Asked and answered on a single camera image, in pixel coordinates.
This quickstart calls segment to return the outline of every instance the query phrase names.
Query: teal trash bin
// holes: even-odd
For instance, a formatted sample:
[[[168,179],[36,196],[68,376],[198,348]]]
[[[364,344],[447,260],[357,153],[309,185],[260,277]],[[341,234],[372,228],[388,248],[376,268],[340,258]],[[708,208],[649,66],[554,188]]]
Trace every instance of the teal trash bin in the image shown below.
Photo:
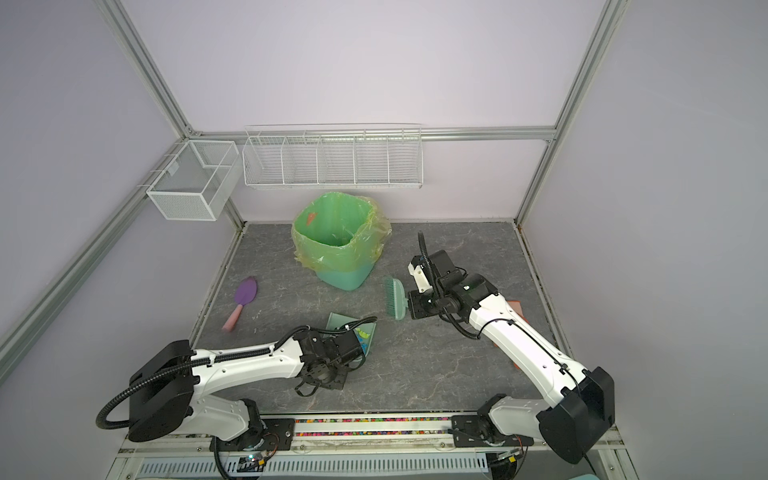
[[[391,232],[376,202],[340,192],[318,197],[291,228],[296,259],[342,290],[362,285]]]

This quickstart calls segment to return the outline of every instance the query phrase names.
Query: teal hair brush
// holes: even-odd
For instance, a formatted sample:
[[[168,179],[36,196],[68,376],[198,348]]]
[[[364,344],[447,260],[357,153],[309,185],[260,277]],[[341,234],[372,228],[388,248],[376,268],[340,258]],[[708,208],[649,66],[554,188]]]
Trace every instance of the teal hair brush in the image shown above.
[[[408,301],[406,300],[406,290],[402,287],[402,282],[396,278],[386,278],[384,280],[386,291],[386,312],[395,317],[395,320],[402,320],[406,317]]]

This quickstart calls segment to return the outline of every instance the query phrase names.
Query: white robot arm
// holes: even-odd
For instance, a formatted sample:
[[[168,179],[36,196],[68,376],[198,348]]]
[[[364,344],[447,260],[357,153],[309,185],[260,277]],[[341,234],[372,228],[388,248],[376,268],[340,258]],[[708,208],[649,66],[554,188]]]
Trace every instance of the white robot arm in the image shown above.
[[[128,389],[104,406],[96,425],[127,427],[134,442],[170,433],[202,433],[227,442],[231,449],[254,449],[266,433],[256,403],[211,394],[244,383],[294,377],[301,378],[295,388],[301,396],[311,396],[318,388],[341,390],[347,373],[365,359],[355,328],[375,321],[374,316],[366,317],[338,330],[300,326],[275,343],[238,349],[192,350],[187,340],[172,342],[131,377]],[[357,359],[360,363],[350,367]],[[314,389],[304,393],[304,384]],[[107,420],[125,399],[130,399],[129,420]]]
[[[614,423],[611,376],[600,367],[588,370],[552,345],[486,278],[454,266],[444,250],[428,255],[421,232],[419,250],[408,265],[417,287],[408,298],[412,318],[440,316],[469,339],[486,335],[541,393],[542,400],[491,398],[478,410],[485,423],[480,437],[488,444],[511,435],[543,439],[564,460],[578,463]]]

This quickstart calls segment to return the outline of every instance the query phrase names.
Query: wire mesh basket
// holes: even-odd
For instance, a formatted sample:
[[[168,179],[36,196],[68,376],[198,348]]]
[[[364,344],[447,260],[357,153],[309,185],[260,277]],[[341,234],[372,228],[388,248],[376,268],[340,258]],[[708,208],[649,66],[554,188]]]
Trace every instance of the wire mesh basket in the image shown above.
[[[233,141],[189,140],[147,195],[168,220],[216,220],[240,179]]]
[[[340,125],[246,127],[245,184],[254,188],[421,187],[418,125],[361,129]]]

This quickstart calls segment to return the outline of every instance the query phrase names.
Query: pink brush handle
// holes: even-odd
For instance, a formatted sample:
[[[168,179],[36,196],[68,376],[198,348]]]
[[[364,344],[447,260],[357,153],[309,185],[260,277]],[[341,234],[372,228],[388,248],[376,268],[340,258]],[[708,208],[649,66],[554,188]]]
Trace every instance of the pink brush handle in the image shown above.
[[[234,312],[232,312],[232,315],[230,315],[230,318],[227,319],[224,326],[221,327],[221,329],[225,332],[231,332],[235,329],[235,323],[237,323],[237,319],[240,318],[240,312],[243,311],[243,306],[238,305]]]

